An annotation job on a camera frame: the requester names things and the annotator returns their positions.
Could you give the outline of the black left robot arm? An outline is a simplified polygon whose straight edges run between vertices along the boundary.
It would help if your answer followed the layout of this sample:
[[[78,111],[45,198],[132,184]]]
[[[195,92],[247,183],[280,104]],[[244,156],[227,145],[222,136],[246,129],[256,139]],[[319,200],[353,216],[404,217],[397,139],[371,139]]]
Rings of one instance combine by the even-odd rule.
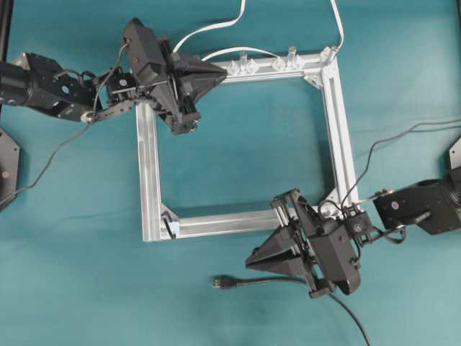
[[[166,36],[156,36],[138,18],[125,26],[121,66],[101,76],[62,68],[55,60],[24,53],[1,63],[1,103],[23,106],[50,117],[97,123],[148,105],[175,135],[196,130],[197,102],[223,82],[228,72],[196,56],[174,52]]]

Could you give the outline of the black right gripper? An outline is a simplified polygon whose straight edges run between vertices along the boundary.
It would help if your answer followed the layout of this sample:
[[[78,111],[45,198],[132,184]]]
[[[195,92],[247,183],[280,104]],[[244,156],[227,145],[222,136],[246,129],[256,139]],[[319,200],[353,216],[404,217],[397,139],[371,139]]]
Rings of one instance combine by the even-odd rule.
[[[273,198],[280,226],[246,259],[246,268],[303,277],[311,298],[345,295],[361,283],[359,258],[343,221],[324,217],[298,189]]]

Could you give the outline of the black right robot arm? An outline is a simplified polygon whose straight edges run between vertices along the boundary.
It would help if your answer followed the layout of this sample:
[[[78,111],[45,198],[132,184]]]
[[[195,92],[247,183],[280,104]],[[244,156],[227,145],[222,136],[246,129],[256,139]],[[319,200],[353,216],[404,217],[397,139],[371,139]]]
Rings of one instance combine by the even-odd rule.
[[[417,182],[396,191],[374,196],[374,206],[384,230],[374,227],[357,205],[345,208],[342,217],[316,211],[298,189],[273,198],[279,226],[253,250],[246,268],[304,278],[311,298],[333,293],[354,293],[360,283],[359,255],[363,247],[391,234],[404,234],[417,225],[438,235],[460,229],[460,171],[450,170],[441,179]]]

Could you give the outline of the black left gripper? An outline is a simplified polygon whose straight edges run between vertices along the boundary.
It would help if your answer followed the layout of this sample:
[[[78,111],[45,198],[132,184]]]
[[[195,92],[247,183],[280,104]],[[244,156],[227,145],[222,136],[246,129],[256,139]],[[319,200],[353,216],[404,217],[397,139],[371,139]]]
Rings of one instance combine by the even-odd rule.
[[[138,18],[122,34],[136,83],[136,97],[147,103],[174,135],[196,131],[200,114],[195,104],[228,76],[226,69],[197,56],[172,53],[167,39],[157,38]]]

